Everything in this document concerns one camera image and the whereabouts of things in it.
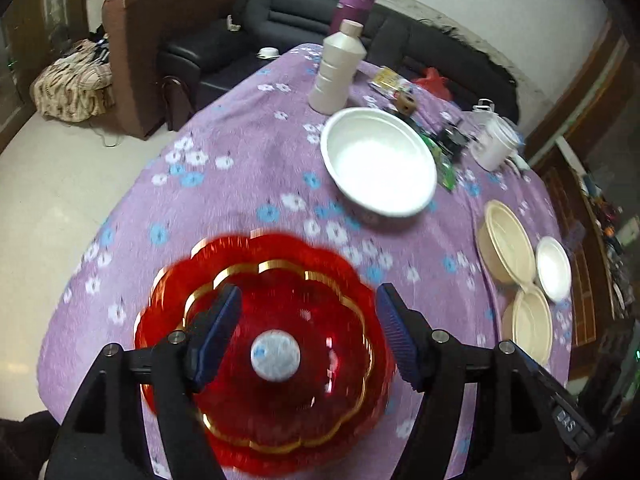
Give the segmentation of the cream plastic bowl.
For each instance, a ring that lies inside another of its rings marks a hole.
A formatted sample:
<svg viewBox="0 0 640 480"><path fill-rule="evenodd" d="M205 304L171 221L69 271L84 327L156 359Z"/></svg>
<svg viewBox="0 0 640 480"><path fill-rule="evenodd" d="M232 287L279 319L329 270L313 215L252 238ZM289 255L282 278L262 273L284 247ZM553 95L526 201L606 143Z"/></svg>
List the cream plastic bowl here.
<svg viewBox="0 0 640 480"><path fill-rule="evenodd" d="M540 288L521 288L504 310L501 319L501 339L511 339L539 365L549 361L553 327L546 296Z"/></svg>
<svg viewBox="0 0 640 480"><path fill-rule="evenodd" d="M476 233L476 244L490 275L506 285L533 284L536 264L532 244L518 217L503 202L490 200Z"/></svg>

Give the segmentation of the large red wedding plate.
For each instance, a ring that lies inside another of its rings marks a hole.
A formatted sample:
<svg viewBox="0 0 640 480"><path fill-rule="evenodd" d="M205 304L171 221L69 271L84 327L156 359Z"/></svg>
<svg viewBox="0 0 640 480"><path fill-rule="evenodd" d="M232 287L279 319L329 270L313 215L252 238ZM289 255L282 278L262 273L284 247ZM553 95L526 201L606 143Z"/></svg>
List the large red wedding plate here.
<svg viewBox="0 0 640 480"><path fill-rule="evenodd" d="M395 368L373 289L336 252L290 234L202 240L156 274L134 344L192 327L228 285L239 323L195 397L219 463L281 477L347 454L382 417Z"/></svg>

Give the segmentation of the small red gold-rimmed plate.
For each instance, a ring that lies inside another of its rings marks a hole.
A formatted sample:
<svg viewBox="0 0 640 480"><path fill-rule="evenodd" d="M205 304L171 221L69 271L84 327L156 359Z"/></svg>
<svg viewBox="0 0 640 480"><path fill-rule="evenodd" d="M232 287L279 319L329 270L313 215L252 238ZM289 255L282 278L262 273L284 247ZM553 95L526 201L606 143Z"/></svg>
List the small red gold-rimmed plate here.
<svg viewBox="0 0 640 480"><path fill-rule="evenodd" d="M192 322L224 285L241 315L215 379L198 397L218 440L264 454L352 434L384 389L387 359L370 290L286 260L221 270L186 300Z"/></svg>

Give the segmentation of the small white foam bowl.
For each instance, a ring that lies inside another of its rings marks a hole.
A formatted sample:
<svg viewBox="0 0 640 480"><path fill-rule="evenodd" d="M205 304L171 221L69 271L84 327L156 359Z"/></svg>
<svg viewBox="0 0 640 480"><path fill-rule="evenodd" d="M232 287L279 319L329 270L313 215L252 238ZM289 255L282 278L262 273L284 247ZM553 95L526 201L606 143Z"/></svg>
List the small white foam bowl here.
<svg viewBox="0 0 640 480"><path fill-rule="evenodd" d="M537 282L555 304L570 296L572 269L563 245L552 236L543 237L536 247Z"/></svg>

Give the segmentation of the purple floral tablecloth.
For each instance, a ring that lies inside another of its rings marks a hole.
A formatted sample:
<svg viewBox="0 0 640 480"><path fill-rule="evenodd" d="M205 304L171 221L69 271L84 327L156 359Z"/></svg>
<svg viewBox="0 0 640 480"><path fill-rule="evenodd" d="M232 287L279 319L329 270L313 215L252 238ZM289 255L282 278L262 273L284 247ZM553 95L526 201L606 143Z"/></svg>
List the purple floral tablecloth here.
<svg viewBox="0 0 640 480"><path fill-rule="evenodd" d="M62 418L104 344L134 343L156 274L204 238L290 232L346 258L367 284L392 283L408 307L465 344L491 348L506 295L478 254L490 200L532 242L559 232L533 171L488 172L462 158L452 191L422 214L384 219L351 203L324 168L326 122L308 105L320 50L303 44L196 114L139 174L70 277L40 351L38 390Z"/></svg>

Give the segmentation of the green snack packets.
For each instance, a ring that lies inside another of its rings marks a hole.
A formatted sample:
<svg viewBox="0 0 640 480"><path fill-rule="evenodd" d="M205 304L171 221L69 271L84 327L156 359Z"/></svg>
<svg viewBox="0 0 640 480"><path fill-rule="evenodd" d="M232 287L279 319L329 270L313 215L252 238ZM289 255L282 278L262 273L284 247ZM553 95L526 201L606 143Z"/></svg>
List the green snack packets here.
<svg viewBox="0 0 640 480"><path fill-rule="evenodd" d="M457 185L454 166L445 151L430 136L422 134L421 138L434 158L438 184L451 193Z"/></svg>

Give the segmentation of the black small container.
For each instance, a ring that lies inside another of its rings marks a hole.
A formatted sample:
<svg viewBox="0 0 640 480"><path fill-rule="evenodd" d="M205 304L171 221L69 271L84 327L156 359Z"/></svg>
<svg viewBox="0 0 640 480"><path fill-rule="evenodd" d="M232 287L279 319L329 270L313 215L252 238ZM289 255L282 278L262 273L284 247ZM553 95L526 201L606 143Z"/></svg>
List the black small container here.
<svg viewBox="0 0 640 480"><path fill-rule="evenodd" d="M457 127L450 126L442 128L442 130L436 134L436 143L449 158L450 162L456 164L460 160L463 150L468 145L469 138Z"/></svg>

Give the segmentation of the white plastic jar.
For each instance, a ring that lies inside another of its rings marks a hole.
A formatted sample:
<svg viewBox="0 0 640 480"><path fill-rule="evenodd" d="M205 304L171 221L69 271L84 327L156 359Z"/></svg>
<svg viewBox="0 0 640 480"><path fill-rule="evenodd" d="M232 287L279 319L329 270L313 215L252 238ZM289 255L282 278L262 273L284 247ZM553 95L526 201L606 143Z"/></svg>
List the white plastic jar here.
<svg viewBox="0 0 640 480"><path fill-rule="evenodd" d="M486 171L494 172L523 145L522 138L509 119L495 112L491 100L479 100L472 116L478 133L471 145L475 161Z"/></svg>

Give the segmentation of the patterned blanket bundle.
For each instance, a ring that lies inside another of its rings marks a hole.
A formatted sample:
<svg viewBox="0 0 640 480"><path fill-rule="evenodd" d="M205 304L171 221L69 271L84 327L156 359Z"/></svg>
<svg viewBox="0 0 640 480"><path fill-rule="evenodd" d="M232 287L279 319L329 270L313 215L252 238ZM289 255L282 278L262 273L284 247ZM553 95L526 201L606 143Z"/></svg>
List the patterned blanket bundle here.
<svg viewBox="0 0 640 480"><path fill-rule="evenodd" d="M111 64L101 58L95 42L84 39L47 66L29 94L41 116L79 124L115 105L112 82Z"/></svg>

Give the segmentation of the white plastic bottle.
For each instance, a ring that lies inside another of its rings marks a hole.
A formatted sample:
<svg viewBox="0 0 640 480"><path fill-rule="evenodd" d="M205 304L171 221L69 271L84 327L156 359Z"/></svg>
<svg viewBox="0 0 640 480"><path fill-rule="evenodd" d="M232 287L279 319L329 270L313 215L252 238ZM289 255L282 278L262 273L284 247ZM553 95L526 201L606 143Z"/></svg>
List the white plastic bottle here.
<svg viewBox="0 0 640 480"><path fill-rule="evenodd" d="M360 40L362 30L360 23L344 20L340 30L323 41L318 74L308 96L316 112L332 115L346 105L358 66L367 55Z"/></svg>

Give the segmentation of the black leather sofa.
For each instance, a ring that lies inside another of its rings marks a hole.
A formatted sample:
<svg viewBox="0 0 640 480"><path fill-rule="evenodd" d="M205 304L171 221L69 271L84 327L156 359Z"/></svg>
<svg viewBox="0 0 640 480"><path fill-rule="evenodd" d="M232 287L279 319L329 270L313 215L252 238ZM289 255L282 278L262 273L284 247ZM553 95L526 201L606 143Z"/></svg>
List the black leather sofa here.
<svg viewBox="0 0 640 480"><path fill-rule="evenodd" d="M345 0L236 0L228 18L215 18L164 40L157 53L166 122L180 129L270 58L326 38L356 38L364 59L416 81L442 77L462 110L480 99L518 122L518 83L488 54L434 25L374 4L358 12Z"/></svg>

